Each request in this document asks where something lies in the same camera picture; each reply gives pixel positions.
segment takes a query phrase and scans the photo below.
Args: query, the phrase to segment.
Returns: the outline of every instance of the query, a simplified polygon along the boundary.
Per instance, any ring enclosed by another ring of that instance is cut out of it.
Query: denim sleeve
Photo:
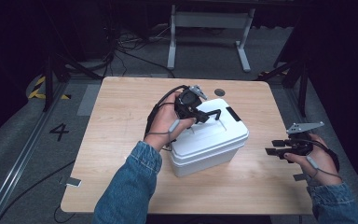
[[[138,142],[97,202],[92,223],[145,223],[161,163],[155,149]]]
[[[346,183],[310,188],[310,197],[319,223],[358,223],[358,206]]]

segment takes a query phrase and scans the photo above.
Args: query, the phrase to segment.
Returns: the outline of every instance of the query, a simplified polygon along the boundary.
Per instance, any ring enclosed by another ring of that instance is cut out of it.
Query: container lid
[[[249,131],[223,99],[206,101],[197,107],[205,113],[220,109],[219,120],[210,116],[205,123],[193,124],[172,142],[172,159],[187,163],[210,157],[230,148],[242,147]]]

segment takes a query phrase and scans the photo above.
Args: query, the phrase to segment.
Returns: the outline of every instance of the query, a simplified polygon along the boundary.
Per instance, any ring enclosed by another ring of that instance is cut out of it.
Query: wooden table
[[[230,162],[176,177],[169,152],[162,150],[151,214],[311,214],[306,182],[296,182],[296,164],[268,156],[271,140],[287,137],[278,107],[265,82],[106,77],[89,119],[71,177],[80,187],[68,187],[62,210],[93,212],[112,176],[145,132],[154,104],[180,85],[200,85],[209,99],[223,89],[226,102],[249,129],[249,139]]]

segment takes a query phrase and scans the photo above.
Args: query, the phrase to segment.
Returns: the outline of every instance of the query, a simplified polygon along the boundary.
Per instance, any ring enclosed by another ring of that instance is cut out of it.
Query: white plastic container
[[[220,119],[215,120],[215,115],[212,115],[205,123],[184,130],[172,142],[170,158],[177,176],[190,175],[230,161],[249,136],[245,124],[223,99],[206,101],[197,109],[205,113],[220,109]]]

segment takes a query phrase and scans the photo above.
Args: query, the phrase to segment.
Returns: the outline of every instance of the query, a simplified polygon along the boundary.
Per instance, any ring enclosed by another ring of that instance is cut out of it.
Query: hand
[[[170,129],[173,123],[178,119],[174,110],[174,102],[180,92],[176,91],[169,95],[161,104],[158,113],[156,114],[153,123],[150,127],[150,133],[165,133],[165,134],[148,134],[144,142],[153,147],[157,151],[161,151],[162,147],[175,139],[186,128],[194,124],[195,119],[181,119],[179,124],[172,133],[166,132]]]
[[[310,137],[313,141],[318,141],[326,146],[324,140],[318,135],[310,133]],[[313,146],[313,150],[308,156],[310,156],[318,164],[319,169],[324,172],[313,168],[305,156],[298,156],[293,153],[284,154],[284,157],[287,160],[299,164],[308,175],[314,176],[314,178],[319,181],[321,185],[337,185],[342,183],[342,179],[338,177],[336,165],[323,149]]]

